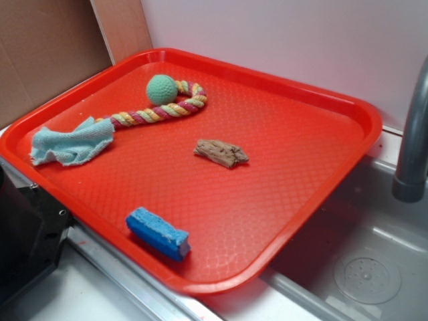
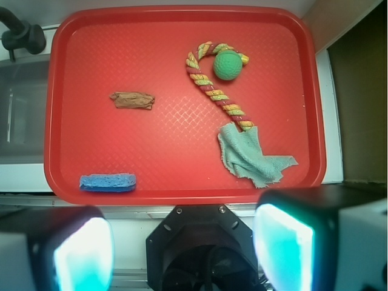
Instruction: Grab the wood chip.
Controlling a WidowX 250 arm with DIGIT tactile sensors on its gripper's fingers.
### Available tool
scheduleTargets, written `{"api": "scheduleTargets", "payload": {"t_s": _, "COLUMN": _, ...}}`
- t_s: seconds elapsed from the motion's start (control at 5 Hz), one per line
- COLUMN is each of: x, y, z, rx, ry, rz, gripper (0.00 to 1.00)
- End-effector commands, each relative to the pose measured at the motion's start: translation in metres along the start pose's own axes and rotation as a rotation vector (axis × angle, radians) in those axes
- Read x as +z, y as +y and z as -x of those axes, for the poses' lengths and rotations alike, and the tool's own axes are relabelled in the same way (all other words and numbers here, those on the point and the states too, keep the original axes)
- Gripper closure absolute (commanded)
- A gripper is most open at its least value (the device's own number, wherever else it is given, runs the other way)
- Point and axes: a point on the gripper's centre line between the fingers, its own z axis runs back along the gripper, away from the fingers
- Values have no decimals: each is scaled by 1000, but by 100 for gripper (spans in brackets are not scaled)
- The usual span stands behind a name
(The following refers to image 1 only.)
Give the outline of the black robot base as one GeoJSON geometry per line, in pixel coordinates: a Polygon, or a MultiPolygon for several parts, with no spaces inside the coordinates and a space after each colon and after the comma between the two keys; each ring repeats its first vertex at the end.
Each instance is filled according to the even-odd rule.
{"type": "Polygon", "coordinates": [[[1,306],[58,266],[70,212],[43,188],[16,187],[1,169],[1,306]]]}

